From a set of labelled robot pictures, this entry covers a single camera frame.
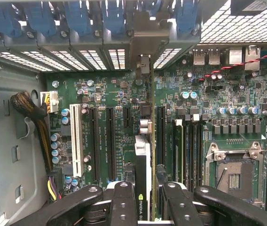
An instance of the blue latch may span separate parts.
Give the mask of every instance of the blue latch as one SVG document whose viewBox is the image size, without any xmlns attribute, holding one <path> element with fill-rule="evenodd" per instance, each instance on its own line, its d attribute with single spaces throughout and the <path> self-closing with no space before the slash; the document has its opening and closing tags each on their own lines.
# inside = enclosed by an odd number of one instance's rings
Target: blue latch
<svg viewBox="0 0 267 226">
<path fill-rule="evenodd" d="M 156 16 L 157 12 L 160 9 L 162 1 L 161 0 L 144 0 L 144 1 L 139 1 L 139 8 L 142 9 L 142 11 L 146 11 L 149 13 L 149 16 Z"/>
<path fill-rule="evenodd" d="M 10 38 L 22 35 L 21 25 L 11 3 L 0 3 L 0 32 Z"/>
<path fill-rule="evenodd" d="M 191 32 L 195 27 L 197 17 L 197 1 L 184 0 L 181 5 L 181 0 L 177 0 L 174 12 L 177 31 L 180 33 Z"/>
<path fill-rule="evenodd" d="M 81 8 L 79 1 L 64 2 L 65 15 L 68 27 L 84 36 L 91 33 L 91 22 L 88 18 L 86 1 L 82 1 Z"/>
<path fill-rule="evenodd" d="M 49 2 L 27 2 L 22 5 L 32 29 L 42 33 L 45 37 L 56 34 L 55 21 Z"/>
<path fill-rule="evenodd" d="M 101 8 L 104 27 L 110 30 L 111 34 L 123 33 L 125 28 L 122 1 L 119 1 L 119 7 L 116 1 L 108 1 L 107 10 L 105 1 L 102 1 Z"/>
</svg>

